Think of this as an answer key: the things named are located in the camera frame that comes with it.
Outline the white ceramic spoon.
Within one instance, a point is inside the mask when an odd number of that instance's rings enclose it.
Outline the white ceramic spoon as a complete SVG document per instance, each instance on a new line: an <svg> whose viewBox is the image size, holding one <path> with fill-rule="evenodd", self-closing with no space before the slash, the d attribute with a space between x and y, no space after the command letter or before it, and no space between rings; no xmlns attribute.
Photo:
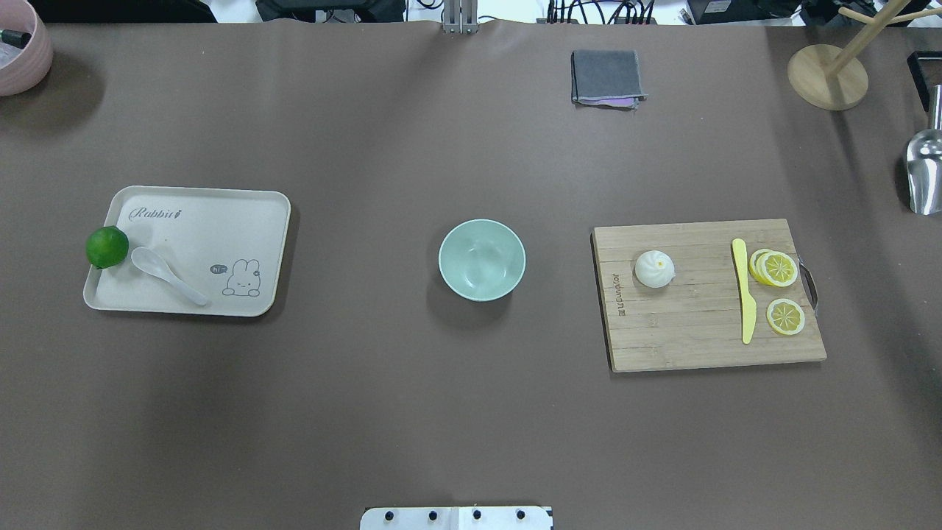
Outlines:
<svg viewBox="0 0 942 530"><path fill-rule="evenodd" d="M182 296L185 296L189 302L198 306L206 306L208 298L201 292L193 289L191 285L179 279L169 267L169 263L154 250L144 246L138 246L131 252L132 264L140 269L144 274L155 276L167 282L172 288L176 289Z"/></svg>

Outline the mint green bowl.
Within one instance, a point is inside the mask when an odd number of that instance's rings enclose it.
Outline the mint green bowl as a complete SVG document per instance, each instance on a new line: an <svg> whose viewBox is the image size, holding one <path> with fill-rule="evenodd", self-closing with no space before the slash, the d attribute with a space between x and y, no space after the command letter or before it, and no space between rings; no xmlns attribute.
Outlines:
<svg viewBox="0 0 942 530"><path fill-rule="evenodd" d="M527 251L508 225L475 219L462 222L445 235L437 262L452 292L482 303L514 291L527 269Z"/></svg>

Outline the white steamed bun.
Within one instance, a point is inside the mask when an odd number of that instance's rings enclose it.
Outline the white steamed bun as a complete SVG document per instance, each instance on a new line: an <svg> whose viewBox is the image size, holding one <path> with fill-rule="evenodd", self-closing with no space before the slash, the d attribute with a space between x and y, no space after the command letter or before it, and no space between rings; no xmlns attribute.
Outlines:
<svg viewBox="0 0 942 530"><path fill-rule="evenodd" d="M642 285L659 289L669 285L676 277L673 259L666 252L649 250L639 256L634 265L634 275Z"/></svg>

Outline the pink bowl with ice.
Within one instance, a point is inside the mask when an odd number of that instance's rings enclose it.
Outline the pink bowl with ice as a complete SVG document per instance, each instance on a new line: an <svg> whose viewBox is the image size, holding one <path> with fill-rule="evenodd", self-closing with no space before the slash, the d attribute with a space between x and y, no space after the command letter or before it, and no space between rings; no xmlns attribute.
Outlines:
<svg viewBox="0 0 942 530"><path fill-rule="evenodd" d="M1 96L23 93L48 74L52 43L43 20L27 1L1 2Z"/></svg>

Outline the pink purple cloth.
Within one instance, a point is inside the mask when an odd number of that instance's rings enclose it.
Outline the pink purple cloth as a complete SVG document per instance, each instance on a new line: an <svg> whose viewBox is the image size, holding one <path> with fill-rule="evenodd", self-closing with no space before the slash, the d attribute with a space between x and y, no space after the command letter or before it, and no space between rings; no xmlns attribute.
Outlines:
<svg viewBox="0 0 942 530"><path fill-rule="evenodd" d="M574 98L573 102L582 107L603 108L604 110L636 110L645 101L643 96L617 97L605 99Z"/></svg>

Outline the grey folded cloth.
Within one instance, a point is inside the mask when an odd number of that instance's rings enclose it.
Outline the grey folded cloth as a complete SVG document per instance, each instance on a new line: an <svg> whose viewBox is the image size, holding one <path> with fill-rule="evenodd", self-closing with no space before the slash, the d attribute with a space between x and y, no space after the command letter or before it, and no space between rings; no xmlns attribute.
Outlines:
<svg viewBox="0 0 942 530"><path fill-rule="evenodd" d="M605 99L648 94L640 83L634 50L578 49L571 54L571 99Z"/></svg>

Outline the bamboo cutting board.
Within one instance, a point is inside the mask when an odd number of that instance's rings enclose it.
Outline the bamboo cutting board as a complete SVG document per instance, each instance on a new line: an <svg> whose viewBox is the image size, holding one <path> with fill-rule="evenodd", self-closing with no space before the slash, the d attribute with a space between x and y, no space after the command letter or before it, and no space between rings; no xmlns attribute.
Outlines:
<svg viewBox="0 0 942 530"><path fill-rule="evenodd" d="M815 310L803 281L786 288L749 278L757 303L750 344L741 339L739 288L731 241L748 252L768 248L798 258L784 219L733 220L633 226L598 226L593 258L612 372L687 370L822 361L827 358ZM634 275L643 252L660 250L673 259L676 277L652 289ZM801 333L782 336L766 320L766 308L791 299L805 313Z"/></svg>

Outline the cream rabbit tray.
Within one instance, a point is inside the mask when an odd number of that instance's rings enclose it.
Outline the cream rabbit tray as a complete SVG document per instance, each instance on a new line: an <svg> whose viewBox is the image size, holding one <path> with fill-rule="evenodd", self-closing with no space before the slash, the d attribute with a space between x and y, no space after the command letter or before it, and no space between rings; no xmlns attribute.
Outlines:
<svg viewBox="0 0 942 530"><path fill-rule="evenodd" d="M97 310L258 317L275 300L291 204L279 191L129 185L115 194L105 225L144 246L208 302L186 299L125 259L90 268L83 299Z"/></svg>

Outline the yellow plastic knife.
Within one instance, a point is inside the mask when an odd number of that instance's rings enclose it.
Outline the yellow plastic knife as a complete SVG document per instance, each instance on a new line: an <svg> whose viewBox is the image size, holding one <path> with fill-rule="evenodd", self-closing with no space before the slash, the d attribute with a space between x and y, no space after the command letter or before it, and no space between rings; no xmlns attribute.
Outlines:
<svg viewBox="0 0 942 530"><path fill-rule="evenodd" d="M749 289L749 258L744 240L734 238L731 241L731 250L740 295L741 342L749 345L756 329L757 303Z"/></svg>

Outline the lower stacked lemon slice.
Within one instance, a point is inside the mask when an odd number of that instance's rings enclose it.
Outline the lower stacked lemon slice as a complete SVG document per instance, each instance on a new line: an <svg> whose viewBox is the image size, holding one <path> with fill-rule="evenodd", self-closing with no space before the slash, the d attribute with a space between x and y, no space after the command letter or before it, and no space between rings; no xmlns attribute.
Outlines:
<svg viewBox="0 0 942 530"><path fill-rule="evenodd" d="M749 258L749 271L756 281L760 282L761 284L771 286L773 284L768 282L767 276L764 274L763 269L758 264L760 259L763 258L764 255L768 254L768 252L771 252L771 249L762 248L757 249L756 252L753 252Z"/></svg>

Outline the single lemon slice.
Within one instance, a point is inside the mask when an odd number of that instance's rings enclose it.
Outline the single lemon slice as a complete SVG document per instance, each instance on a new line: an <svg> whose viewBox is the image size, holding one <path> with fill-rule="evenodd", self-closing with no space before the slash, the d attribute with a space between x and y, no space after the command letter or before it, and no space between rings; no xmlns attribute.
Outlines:
<svg viewBox="0 0 942 530"><path fill-rule="evenodd" d="M791 299L778 298L771 301L765 316L771 329L782 336L794 336L804 330L804 309Z"/></svg>

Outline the green lime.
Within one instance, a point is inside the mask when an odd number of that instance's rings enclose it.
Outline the green lime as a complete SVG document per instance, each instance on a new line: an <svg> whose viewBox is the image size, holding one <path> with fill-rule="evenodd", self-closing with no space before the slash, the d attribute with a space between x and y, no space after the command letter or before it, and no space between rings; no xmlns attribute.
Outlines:
<svg viewBox="0 0 942 530"><path fill-rule="evenodd" d="M85 241L85 257L97 269L107 269L127 258L130 241L117 226L103 226L93 231Z"/></svg>

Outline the wooden mug tree stand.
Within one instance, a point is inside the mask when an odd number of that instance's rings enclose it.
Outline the wooden mug tree stand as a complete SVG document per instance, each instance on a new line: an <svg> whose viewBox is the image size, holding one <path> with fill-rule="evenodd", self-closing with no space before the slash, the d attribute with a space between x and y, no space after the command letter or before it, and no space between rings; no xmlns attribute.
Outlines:
<svg viewBox="0 0 942 530"><path fill-rule="evenodd" d="M902 15L908 1L890 1L874 17L845 7L839 14L860 21L863 28L845 47L829 44L807 45L788 60L787 79L805 101L822 110L850 110L858 105L868 90L868 75L857 59L885 27L939 15L941 9L925 9Z"/></svg>

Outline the metal scoop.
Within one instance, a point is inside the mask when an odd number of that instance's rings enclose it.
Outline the metal scoop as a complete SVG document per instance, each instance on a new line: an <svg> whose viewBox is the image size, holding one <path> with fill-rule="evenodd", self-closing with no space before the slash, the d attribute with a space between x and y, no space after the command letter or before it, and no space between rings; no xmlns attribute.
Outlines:
<svg viewBox="0 0 942 530"><path fill-rule="evenodd" d="M929 92L929 127L906 145L910 208L931 216L941 211L941 86Z"/></svg>

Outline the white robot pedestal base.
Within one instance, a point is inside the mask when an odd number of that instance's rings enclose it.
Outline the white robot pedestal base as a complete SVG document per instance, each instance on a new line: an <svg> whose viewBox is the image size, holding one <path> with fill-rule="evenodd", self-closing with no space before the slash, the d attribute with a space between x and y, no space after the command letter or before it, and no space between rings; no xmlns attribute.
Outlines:
<svg viewBox="0 0 942 530"><path fill-rule="evenodd" d="M418 506L374 507L360 529L553 529L550 507Z"/></svg>

